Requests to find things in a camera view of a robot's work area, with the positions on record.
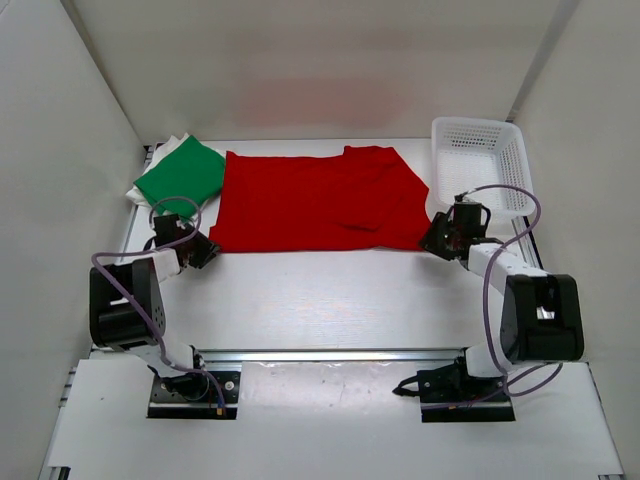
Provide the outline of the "white t shirt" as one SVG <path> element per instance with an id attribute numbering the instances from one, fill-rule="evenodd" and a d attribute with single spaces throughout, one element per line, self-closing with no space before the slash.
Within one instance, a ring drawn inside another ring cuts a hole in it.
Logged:
<path id="1" fill-rule="evenodd" d="M 189 137 L 189 133 L 185 133 L 181 138 L 171 135 L 164 143 L 156 144 L 153 152 L 151 153 L 151 159 L 145 164 L 142 175 L 146 175 L 149 171 L 153 170 L 164 160 L 165 157 L 179 148 Z M 146 200 L 142 191 L 136 184 L 133 184 L 133 186 L 127 191 L 125 197 L 135 206 L 149 207 L 149 202 Z"/>

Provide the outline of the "green t shirt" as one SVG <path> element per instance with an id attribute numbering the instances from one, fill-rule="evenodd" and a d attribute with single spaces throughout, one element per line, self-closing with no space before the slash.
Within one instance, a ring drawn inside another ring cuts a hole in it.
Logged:
<path id="1" fill-rule="evenodd" d="M 168 211 L 189 218 L 194 217 L 206 201 L 221 192 L 225 169 L 224 154 L 190 135 L 179 148 L 133 184 L 140 188 L 151 207 L 169 197 L 184 197 L 184 200 L 163 202 L 156 211 Z"/>

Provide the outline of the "red t shirt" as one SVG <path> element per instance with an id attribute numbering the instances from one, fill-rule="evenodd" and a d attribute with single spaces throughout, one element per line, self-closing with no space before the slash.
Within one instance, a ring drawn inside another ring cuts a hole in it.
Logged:
<path id="1" fill-rule="evenodd" d="M 416 251 L 429 189 L 392 147 L 331 157 L 227 155 L 210 239 L 225 253 Z"/>

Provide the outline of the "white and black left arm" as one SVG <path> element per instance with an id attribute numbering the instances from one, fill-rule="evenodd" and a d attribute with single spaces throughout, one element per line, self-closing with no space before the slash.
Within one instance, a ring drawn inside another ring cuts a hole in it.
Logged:
<path id="1" fill-rule="evenodd" d="M 171 339 L 160 283 L 187 268 L 202 269 L 219 246 L 176 214 L 151 220 L 141 251 L 99 252 L 89 272 L 89 330 L 95 345 L 143 360 L 168 389 L 198 400 L 212 386 L 202 356 Z"/>

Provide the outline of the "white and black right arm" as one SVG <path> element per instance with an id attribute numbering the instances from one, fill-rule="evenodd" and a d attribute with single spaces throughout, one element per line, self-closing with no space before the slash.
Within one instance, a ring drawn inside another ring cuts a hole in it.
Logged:
<path id="1" fill-rule="evenodd" d="M 584 354 L 584 332 L 575 279 L 526 263 L 505 244 L 486 236 L 490 210 L 456 202 L 437 213 L 420 241 L 428 253 L 457 261 L 483 281 L 485 340 L 464 351 L 464 364 L 449 375 L 460 399 L 480 393 L 485 378 L 520 365 L 572 362 Z"/>

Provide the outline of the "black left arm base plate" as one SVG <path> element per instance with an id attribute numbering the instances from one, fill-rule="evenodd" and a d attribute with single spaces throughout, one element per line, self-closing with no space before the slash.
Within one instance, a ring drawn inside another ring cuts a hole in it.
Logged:
<path id="1" fill-rule="evenodd" d="M 218 405 L 218 391 L 208 377 L 186 374 L 175 378 L 155 376 L 150 390 L 147 417 L 150 419 L 235 420 L 241 387 L 240 364 L 208 364 L 216 378 L 224 407 Z"/>

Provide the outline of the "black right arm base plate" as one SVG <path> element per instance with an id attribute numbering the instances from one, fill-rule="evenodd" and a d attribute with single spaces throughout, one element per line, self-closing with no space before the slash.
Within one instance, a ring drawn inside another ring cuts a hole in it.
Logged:
<path id="1" fill-rule="evenodd" d="M 419 370 L 392 390 L 418 398 L 422 423 L 500 423 L 516 420 L 502 378 L 476 378 L 456 365 Z"/>

